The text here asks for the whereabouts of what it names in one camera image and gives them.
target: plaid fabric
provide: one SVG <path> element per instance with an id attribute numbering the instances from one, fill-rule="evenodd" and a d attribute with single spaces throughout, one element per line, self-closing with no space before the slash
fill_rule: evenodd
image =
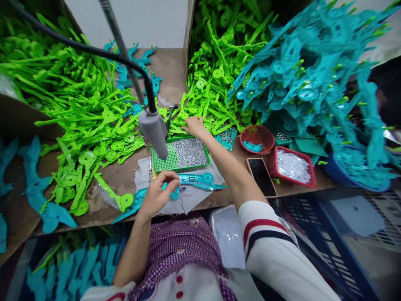
<path id="1" fill-rule="evenodd" d="M 149 268 L 142 283 L 130 293 L 129 300 L 137 301 L 143 292 L 189 263 L 202 263 L 217 275 L 228 278 L 217 241 L 202 217 L 153 224 L 150 231 Z M 219 281 L 223 300 L 236 301 L 226 282 L 222 278 Z"/>

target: blue plastic crate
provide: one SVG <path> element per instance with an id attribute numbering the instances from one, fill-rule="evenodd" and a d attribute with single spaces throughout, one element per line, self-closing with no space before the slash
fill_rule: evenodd
<path id="1" fill-rule="evenodd" d="M 343 300 L 379 300 L 372 282 L 314 194 L 283 198 L 282 205 L 322 253 L 330 268 L 298 240 L 301 250 L 335 284 L 336 292 Z"/>

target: workbench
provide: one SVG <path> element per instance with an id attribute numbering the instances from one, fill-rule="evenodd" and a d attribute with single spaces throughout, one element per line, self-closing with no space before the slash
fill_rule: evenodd
<path id="1" fill-rule="evenodd" d="M 140 49 L 136 56 L 140 57 L 143 51 L 144 50 Z M 158 77 L 162 77 L 160 96 L 172 104 L 179 103 L 183 93 L 187 92 L 185 84 L 187 65 L 183 59 L 184 57 L 183 49 L 158 49 L 151 57 L 152 63 L 149 69 L 155 72 Z M 259 155 L 253 155 L 245 151 L 240 146 L 239 137 L 236 138 L 231 152 L 245 167 L 247 158 L 260 157 Z M 41 177 L 51 176 L 52 172 L 58 170 L 57 156 L 59 154 L 61 154 L 60 151 L 51 152 L 39 160 L 38 173 Z M 138 167 L 137 162 L 139 159 L 150 157 L 150 155 L 151 152 L 147 152 L 146 148 L 143 147 L 123 164 L 119 165 L 115 162 L 105 169 L 101 167 L 99 172 L 103 173 L 102 177 L 118 195 L 123 195 L 125 193 L 134 194 L 136 192 L 134 176 L 135 170 Z M 285 181 L 281 181 L 280 184 L 274 183 L 278 197 L 330 189 L 338 185 L 324 174 L 320 166 L 315 167 L 315 174 L 317 181 L 317 187 L 315 189 L 309 189 L 301 185 L 293 185 Z M 14 182 L 15 188 L 2 200 L 2 206 L 5 206 L 2 212 L 4 212 L 4 217 L 8 222 L 8 241 L 6 253 L 0 255 L 0 265 L 29 237 L 43 234 L 40 217 L 29 206 L 26 197 L 21 196 L 21 193 L 26 187 L 25 172 L 22 167 L 21 157 L 16 156 L 14 158 L 12 164 L 7 169 L 5 179 Z M 51 196 L 53 187 L 54 185 L 51 185 L 45 191 L 44 195 L 46 198 Z M 86 200 L 90 204 L 89 211 L 83 216 L 73 217 L 78 224 L 78 229 L 111 224 L 120 214 L 119 211 L 110 207 L 103 201 L 101 187 L 97 184 L 95 179 L 92 180 L 88 189 Z M 221 207 L 231 203 L 230 190 L 224 189 L 213 192 L 193 210 Z M 71 202 L 63 206 L 69 209 Z M 134 219 L 135 215 L 124 221 Z M 60 224 L 56 232 L 68 230 L 71 230 L 71 228 Z"/>

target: sleeve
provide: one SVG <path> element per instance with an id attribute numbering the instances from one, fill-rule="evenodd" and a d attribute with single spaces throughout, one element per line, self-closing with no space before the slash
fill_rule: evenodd
<path id="1" fill-rule="evenodd" d="M 131 281 L 125 286 L 94 286 L 88 289 L 81 301 L 121 301 L 127 300 L 128 294 L 135 288 L 135 282 Z"/>
<path id="2" fill-rule="evenodd" d="M 285 300 L 339 300 L 298 249 L 273 208 L 260 201 L 239 209 L 246 269 Z"/>

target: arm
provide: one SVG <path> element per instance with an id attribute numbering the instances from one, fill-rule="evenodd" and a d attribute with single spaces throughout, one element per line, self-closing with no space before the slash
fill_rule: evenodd
<path id="1" fill-rule="evenodd" d="M 170 193 L 180 184 L 178 175 L 173 171 L 162 171 L 150 182 L 141 209 L 132 227 L 131 235 L 118 263 L 113 284 L 123 287 L 130 281 L 139 283 L 146 271 L 149 252 L 150 224 L 152 217 L 167 203 Z"/>
<path id="2" fill-rule="evenodd" d="M 188 126 L 183 129 L 199 138 L 208 148 L 218 171 L 231 191 L 237 211 L 249 200 L 268 203 L 248 170 L 205 129 L 202 117 L 199 119 L 190 117 L 185 119 L 185 122 Z"/>

